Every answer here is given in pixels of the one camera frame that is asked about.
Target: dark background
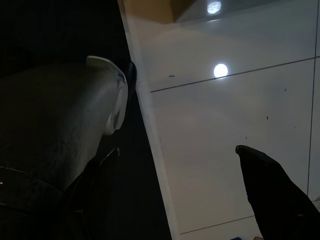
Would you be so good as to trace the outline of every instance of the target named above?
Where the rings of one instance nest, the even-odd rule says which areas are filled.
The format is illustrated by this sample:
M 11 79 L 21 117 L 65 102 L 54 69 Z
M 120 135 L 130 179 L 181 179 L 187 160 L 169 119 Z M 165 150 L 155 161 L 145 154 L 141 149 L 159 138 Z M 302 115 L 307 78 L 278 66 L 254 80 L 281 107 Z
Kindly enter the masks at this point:
M 0 3 L 0 78 L 44 64 L 85 63 L 86 56 L 130 61 L 117 0 L 5 0 Z M 103 136 L 98 155 L 120 148 L 106 226 L 108 239 L 171 239 L 137 94 L 126 119 Z

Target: glossy floor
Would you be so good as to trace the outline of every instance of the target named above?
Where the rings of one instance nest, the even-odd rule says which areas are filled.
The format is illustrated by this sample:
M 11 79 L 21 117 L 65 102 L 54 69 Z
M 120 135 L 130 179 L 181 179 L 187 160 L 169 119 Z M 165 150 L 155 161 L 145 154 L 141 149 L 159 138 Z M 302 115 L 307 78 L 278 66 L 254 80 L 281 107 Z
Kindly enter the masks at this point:
M 173 23 L 170 0 L 124 3 L 172 237 L 261 237 L 235 154 L 239 144 L 276 159 L 316 200 L 318 0 L 280 0 L 183 23 Z

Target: white tile floor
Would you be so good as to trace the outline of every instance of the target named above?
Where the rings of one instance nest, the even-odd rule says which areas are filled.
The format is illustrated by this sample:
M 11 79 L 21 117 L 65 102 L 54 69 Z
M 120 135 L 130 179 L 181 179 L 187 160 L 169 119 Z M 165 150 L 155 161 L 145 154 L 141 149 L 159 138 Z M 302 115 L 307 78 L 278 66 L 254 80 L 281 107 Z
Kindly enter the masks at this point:
M 253 240 L 261 234 L 236 145 L 267 153 L 312 200 L 320 196 L 318 0 L 185 23 L 172 23 L 169 2 L 124 5 L 172 237 Z M 228 75 L 214 79 L 218 64 Z

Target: tile grout line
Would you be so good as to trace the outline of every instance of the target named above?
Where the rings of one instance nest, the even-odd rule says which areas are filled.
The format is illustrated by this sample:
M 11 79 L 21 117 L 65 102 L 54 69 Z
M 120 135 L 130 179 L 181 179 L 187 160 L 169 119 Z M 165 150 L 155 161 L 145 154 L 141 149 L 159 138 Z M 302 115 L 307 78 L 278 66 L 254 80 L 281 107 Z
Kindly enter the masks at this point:
M 212 226 L 206 226 L 206 227 L 199 228 L 199 229 L 192 230 L 192 231 L 186 231 L 186 232 L 180 233 L 180 235 L 192 233 L 192 232 L 199 231 L 199 230 L 203 230 L 203 229 L 213 228 L 213 227 L 216 227 L 216 226 L 220 226 L 220 225 L 224 225 L 224 224 L 229 224 L 229 223 L 233 223 L 233 222 L 240 221 L 240 220 L 244 220 L 244 219 L 249 219 L 249 218 L 252 218 L 252 217 L 254 217 L 254 216 L 255 216 L 255 215 L 247 216 L 247 217 L 243 217 L 243 218 L 239 218 L 239 219 L 236 219 L 236 220 L 219 223 L 219 224 L 212 225 Z
M 309 178 L 310 178 L 310 158 L 311 158 L 311 140 L 312 140 L 312 124 L 314 115 L 314 95 L 315 95 L 315 76 L 316 76 L 316 60 L 317 60 L 317 40 L 318 40 L 318 21 L 319 21 L 319 0 L 316 8 L 316 27 L 315 27 L 315 49 L 313 63 L 313 83 L 312 83 L 312 102 L 311 102 L 311 123 L 310 123 L 310 140 L 309 140 L 309 160 L 308 160 L 308 180 L 306 185 L 306 195 L 309 196 Z
M 297 61 L 290 61 L 290 62 L 285 62 L 285 63 L 278 64 L 278 65 L 266 66 L 266 67 L 262 67 L 262 68 L 258 68 L 258 69 L 254 69 L 254 70 L 238 72 L 238 73 L 230 74 L 230 75 L 227 75 L 227 76 L 214 77 L 214 78 L 209 78 L 209 79 L 205 79 L 205 80 L 201 80 L 201 81 L 193 81 L 193 82 L 190 82 L 190 83 L 185 83 L 185 84 L 181 84 L 181 85 L 177 85 L 177 86 L 165 87 L 165 88 L 161 88 L 161 89 L 157 89 L 157 90 L 152 90 L 151 93 L 156 93 L 156 92 L 169 90 L 169 89 L 175 89 L 175 88 L 188 86 L 188 85 L 193 85 L 193 84 L 199 84 L 199 83 L 208 82 L 208 81 L 211 81 L 211 80 L 223 79 L 223 78 L 226 78 L 226 77 L 236 76 L 236 75 L 240 75 L 240 74 L 247 74 L 247 73 L 256 72 L 256 71 L 260 71 L 260 70 L 271 69 L 271 68 L 285 66 L 285 65 L 289 65 L 289 64 L 300 63 L 300 62 L 312 60 L 312 59 L 315 59 L 315 58 L 320 58 L 320 56 L 318 56 L 318 57 L 309 57 L 309 58 L 305 58 L 305 59 L 301 59 L 301 60 L 297 60 Z

